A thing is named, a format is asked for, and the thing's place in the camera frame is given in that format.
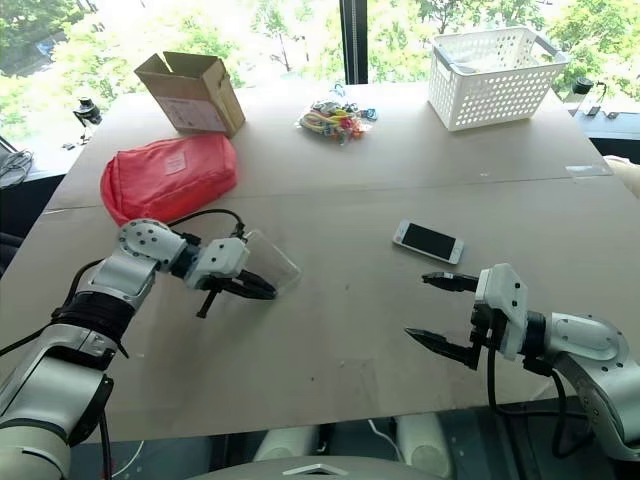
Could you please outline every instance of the red pouch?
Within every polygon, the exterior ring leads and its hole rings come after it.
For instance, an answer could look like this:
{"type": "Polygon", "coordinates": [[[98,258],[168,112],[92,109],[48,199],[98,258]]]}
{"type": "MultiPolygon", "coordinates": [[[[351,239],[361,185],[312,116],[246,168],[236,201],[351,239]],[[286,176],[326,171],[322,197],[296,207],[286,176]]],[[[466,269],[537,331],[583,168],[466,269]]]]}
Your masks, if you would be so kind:
{"type": "Polygon", "coordinates": [[[236,152],[221,133],[160,140],[118,152],[100,181],[118,225],[135,218],[168,222],[198,210],[236,185],[236,152]]]}

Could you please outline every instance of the tabletop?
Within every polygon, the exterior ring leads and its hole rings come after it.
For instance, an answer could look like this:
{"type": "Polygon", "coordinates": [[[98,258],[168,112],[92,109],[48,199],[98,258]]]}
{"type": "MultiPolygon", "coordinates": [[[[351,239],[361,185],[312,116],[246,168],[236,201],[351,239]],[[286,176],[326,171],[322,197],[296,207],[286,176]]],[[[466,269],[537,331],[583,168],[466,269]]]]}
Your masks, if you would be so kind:
{"type": "MultiPolygon", "coordinates": [[[[159,275],[123,337],[131,358],[117,355],[109,368],[114,440],[486,404],[483,360],[471,371],[403,331],[468,338],[473,295],[422,285],[430,271],[477,274],[509,262],[529,286],[531,309],[606,318],[640,351],[640,210],[615,177],[227,196],[215,206],[263,231],[302,276],[272,302],[222,294],[200,319],[204,293],[159,275]],[[459,265],[393,246],[402,218],[464,239],[459,265]]],[[[199,217],[182,227],[207,241],[228,222],[199,217]]],[[[116,232],[103,207],[41,216],[0,283],[3,343],[45,324],[75,271],[109,254],[116,232]]],[[[0,377],[22,353],[2,359],[0,377]]],[[[546,386],[498,359],[500,401],[529,400],[546,386]]]]}
{"type": "MultiPolygon", "coordinates": [[[[232,139],[238,185],[229,197],[567,178],[567,166],[609,174],[552,95],[531,119],[451,133],[428,103],[426,84],[350,86],[349,101],[375,107],[379,119],[361,140],[340,146],[295,126],[326,87],[237,94],[247,123],[232,139]]],[[[151,95],[121,97],[47,208],[102,205],[100,176],[117,151],[177,136],[151,95]]]]}

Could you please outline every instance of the white plastic basket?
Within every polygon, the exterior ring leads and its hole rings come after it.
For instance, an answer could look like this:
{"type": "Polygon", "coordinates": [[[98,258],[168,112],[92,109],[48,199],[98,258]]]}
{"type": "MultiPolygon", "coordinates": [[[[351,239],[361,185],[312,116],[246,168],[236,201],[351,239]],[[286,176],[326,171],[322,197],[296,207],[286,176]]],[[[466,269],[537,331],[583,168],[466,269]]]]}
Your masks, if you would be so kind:
{"type": "Polygon", "coordinates": [[[530,117],[569,62],[526,27],[438,35],[432,45],[429,101],[451,131],[530,117]]]}

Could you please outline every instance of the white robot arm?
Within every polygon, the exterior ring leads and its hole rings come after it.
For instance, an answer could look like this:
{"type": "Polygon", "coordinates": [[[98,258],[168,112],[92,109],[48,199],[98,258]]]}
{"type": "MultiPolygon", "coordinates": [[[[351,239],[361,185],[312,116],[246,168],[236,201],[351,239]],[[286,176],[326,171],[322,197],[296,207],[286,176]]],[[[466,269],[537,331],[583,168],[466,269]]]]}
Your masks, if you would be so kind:
{"type": "Polygon", "coordinates": [[[131,221],[118,246],[89,282],[56,309],[51,323],[0,387],[0,476],[59,479],[69,471],[69,447],[95,429],[113,388],[104,374],[120,340],[154,283],[155,273],[209,290],[206,315],[222,290],[273,299],[275,289],[244,267],[249,250],[231,237],[199,247],[151,219],[131,221]]]}
{"type": "Polygon", "coordinates": [[[557,369],[574,387],[607,455],[640,461],[640,367],[622,332],[591,315],[545,318],[528,311],[527,287],[508,264],[483,270],[479,278],[439,272],[423,280],[445,290],[475,291],[472,345],[455,345],[426,330],[409,328],[409,335],[474,370],[483,346],[490,356],[495,351],[508,360],[523,355],[524,368],[534,373],[551,375],[557,369]]]}

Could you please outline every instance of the smartphone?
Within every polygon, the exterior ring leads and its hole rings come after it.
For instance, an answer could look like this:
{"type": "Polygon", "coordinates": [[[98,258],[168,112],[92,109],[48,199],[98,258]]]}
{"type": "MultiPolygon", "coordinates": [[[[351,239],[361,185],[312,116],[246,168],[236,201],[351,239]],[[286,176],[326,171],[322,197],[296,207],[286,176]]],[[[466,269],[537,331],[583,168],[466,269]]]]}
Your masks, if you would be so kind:
{"type": "Polygon", "coordinates": [[[460,260],[464,247],[464,242],[459,238],[429,230],[409,220],[400,222],[393,243],[453,265],[460,260]]]}

